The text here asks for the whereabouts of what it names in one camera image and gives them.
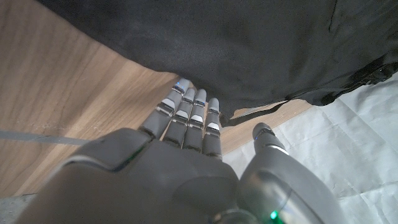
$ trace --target gray robotic palm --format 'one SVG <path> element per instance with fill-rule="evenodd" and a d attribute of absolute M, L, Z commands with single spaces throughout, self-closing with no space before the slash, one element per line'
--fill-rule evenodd
<path fill-rule="evenodd" d="M 138 130 L 77 150 L 17 223 L 345 223 L 325 184 L 264 123 L 238 180 L 222 162 L 218 100 L 205 112 L 206 92 L 188 86 L 181 79 Z"/>

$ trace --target robot finger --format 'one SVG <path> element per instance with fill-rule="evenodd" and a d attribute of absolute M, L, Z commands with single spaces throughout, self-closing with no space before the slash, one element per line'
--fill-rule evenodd
<path fill-rule="evenodd" d="M 185 90 L 190 81 L 180 79 L 139 127 L 140 131 L 147 133 L 150 137 L 159 139 L 169 124 L 171 117 L 178 108 Z"/>
<path fill-rule="evenodd" d="M 187 132 L 183 141 L 183 149 L 201 152 L 203 120 L 205 116 L 206 91 L 198 90 L 193 101 L 193 108 L 188 120 Z"/>
<path fill-rule="evenodd" d="M 205 137 L 203 137 L 203 150 L 204 155 L 222 160 L 221 154 L 221 141 L 220 141 L 220 106 L 216 98 L 209 101 L 206 124 L 205 124 Z"/>
<path fill-rule="evenodd" d="M 169 128 L 163 137 L 163 141 L 172 146 L 181 148 L 185 131 L 187 130 L 188 121 L 193 107 L 195 90 L 189 88 L 182 97 L 182 101 L 170 122 Z"/>

